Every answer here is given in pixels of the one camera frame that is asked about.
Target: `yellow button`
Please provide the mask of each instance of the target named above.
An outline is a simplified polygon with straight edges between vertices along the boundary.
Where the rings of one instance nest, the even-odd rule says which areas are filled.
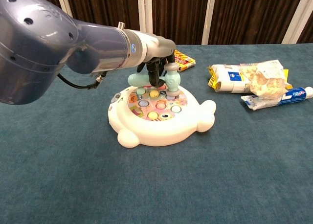
[[[157,90],[152,90],[152,91],[150,92],[150,97],[152,97],[152,98],[157,98],[158,96],[159,96],[159,93],[158,93]]]
[[[155,120],[155,119],[157,119],[157,117],[158,117],[158,114],[156,112],[149,112],[148,113],[148,118],[151,120]]]

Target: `toothpaste tube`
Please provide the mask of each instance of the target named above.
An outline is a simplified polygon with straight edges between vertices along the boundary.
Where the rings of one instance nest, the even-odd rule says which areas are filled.
[[[241,99],[247,104],[252,110],[258,110],[262,108],[269,108],[278,105],[284,105],[288,103],[298,103],[305,99],[313,97],[313,88],[293,88],[287,91],[282,97],[276,99],[263,99],[256,95],[242,96]]]

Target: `round button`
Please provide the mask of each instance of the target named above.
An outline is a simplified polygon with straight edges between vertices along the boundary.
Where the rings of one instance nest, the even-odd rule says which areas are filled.
[[[158,90],[165,90],[165,89],[166,89],[166,85],[163,85],[163,86],[158,88]]]
[[[157,98],[158,96],[159,96],[159,93],[158,93],[157,90],[152,90],[152,91],[150,92],[150,97],[152,97],[152,98]]]
[[[161,110],[161,109],[166,108],[166,105],[165,105],[165,103],[157,103],[156,108]]]
[[[136,89],[136,94],[137,95],[142,95],[146,92],[146,90],[143,87],[137,88]]]
[[[141,100],[139,102],[139,106],[141,107],[147,107],[149,105],[149,102],[147,100]]]
[[[178,113],[181,111],[181,108],[180,108],[180,106],[175,105],[175,106],[171,107],[171,111],[174,113]]]
[[[168,99],[168,100],[174,100],[175,99],[175,97],[173,97],[173,96],[166,96],[166,98]]]
[[[158,114],[156,112],[149,112],[148,113],[148,118],[151,120],[155,120],[155,119],[157,119],[157,117],[158,117]]]

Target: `purple button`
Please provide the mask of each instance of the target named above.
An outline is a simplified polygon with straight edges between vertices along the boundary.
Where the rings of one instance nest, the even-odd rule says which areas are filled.
[[[175,99],[175,97],[173,97],[173,96],[166,96],[166,98],[168,99],[168,100],[174,100]]]
[[[149,102],[147,100],[141,100],[139,102],[139,106],[141,107],[147,107],[149,105]]]

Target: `black cable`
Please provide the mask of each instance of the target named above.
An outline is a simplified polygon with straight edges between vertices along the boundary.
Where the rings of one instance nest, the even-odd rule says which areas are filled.
[[[68,81],[65,77],[63,77],[61,74],[58,74],[58,77],[65,82],[66,84],[68,84],[69,86],[72,86],[76,89],[81,89],[81,90],[90,90],[90,89],[96,89],[98,87],[98,85],[102,82],[103,78],[107,75],[107,72],[103,72],[97,79],[96,81],[91,84],[91,85],[87,85],[87,86],[78,86],[76,84],[73,84],[72,82]]]

